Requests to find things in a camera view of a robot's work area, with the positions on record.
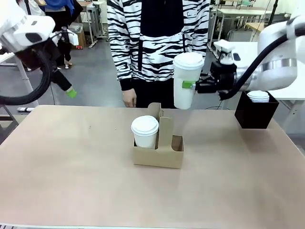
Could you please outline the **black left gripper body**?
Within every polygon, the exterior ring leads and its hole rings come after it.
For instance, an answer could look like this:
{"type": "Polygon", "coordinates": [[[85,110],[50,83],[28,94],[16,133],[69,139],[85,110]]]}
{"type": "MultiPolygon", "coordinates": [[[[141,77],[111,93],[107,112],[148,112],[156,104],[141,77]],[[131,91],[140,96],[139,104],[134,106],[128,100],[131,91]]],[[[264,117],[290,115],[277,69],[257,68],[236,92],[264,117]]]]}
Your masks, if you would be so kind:
{"type": "Polygon", "coordinates": [[[58,69],[57,65],[52,64],[50,70],[51,73],[49,83],[65,84],[65,77],[58,69]]]}

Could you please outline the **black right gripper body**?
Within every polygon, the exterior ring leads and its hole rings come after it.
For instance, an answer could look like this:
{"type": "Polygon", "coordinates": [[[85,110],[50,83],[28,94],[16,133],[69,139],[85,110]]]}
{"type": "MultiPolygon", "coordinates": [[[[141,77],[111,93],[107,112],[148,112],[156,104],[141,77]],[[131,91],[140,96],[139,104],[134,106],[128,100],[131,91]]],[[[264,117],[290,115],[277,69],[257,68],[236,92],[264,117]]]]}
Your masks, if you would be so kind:
{"type": "Polygon", "coordinates": [[[221,64],[219,61],[214,61],[211,63],[210,74],[214,81],[210,93],[231,90],[236,81],[236,65],[234,63],[221,64]]]}

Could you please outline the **person's right hand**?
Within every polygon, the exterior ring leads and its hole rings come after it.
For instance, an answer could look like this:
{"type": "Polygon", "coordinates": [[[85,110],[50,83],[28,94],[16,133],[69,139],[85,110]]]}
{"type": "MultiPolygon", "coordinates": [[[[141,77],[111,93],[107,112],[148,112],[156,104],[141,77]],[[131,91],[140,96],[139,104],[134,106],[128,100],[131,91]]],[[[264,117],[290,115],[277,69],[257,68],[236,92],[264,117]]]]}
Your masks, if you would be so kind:
{"type": "Polygon", "coordinates": [[[136,93],[134,89],[122,91],[122,99],[126,107],[136,107],[136,93]]]}

